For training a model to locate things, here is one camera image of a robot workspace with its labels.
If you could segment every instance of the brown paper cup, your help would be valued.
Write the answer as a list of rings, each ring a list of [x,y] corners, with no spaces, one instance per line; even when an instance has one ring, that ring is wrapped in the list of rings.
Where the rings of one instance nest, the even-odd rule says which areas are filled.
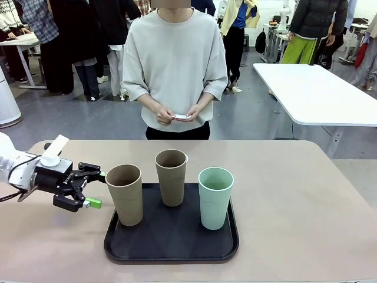
[[[134,165],[119,165],[106,175],[119,220],[124,226],[134,226],[143,219],[141,172]]]
[[[166,206],[178,206],[183,202],[186,163],[187,156],[179,150],[165,150],[156,156],[161,197]]]

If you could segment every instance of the black tray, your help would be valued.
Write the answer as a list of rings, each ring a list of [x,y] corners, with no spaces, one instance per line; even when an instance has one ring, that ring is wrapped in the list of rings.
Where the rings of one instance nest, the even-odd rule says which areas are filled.
[[[126,227],[114,216],[108,227],[104,248],[117,264],[223,262],[237,251],[239,237],[229,202],[224,226],[217,231],[200,222],[197,183],[187,183],[183,203],[169,208],[161,200],[158,183],[143,184],[143,220]]]

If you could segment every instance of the black coat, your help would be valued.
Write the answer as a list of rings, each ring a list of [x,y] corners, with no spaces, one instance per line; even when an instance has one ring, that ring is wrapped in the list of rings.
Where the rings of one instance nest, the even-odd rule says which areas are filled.
[[[300,0],[289,31],[307,38],[323,38],[336,12],[333,35],[339,35],[347,19],[347,0]]]
[[[191,6],[203,13],[207,9],[207,13],[211,16],[213,16],[216,12],[216,8],[212,0],[191,0]]]
[[[127,20],[136,19],[141,12],[134,0],[89,0],[100,22],[101,30],[108,45],[123,45],[128,35]]]
[[[100,26],[86,0],[49,0],[70,63],[109,53]]]

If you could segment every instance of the green cup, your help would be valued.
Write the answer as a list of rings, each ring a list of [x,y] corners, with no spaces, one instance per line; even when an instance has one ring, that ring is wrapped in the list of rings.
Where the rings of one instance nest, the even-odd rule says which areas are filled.
[[[224,226],[233,183],[233,175],[224,168],[210,167],[200,172],[200,218],[207,229]]]

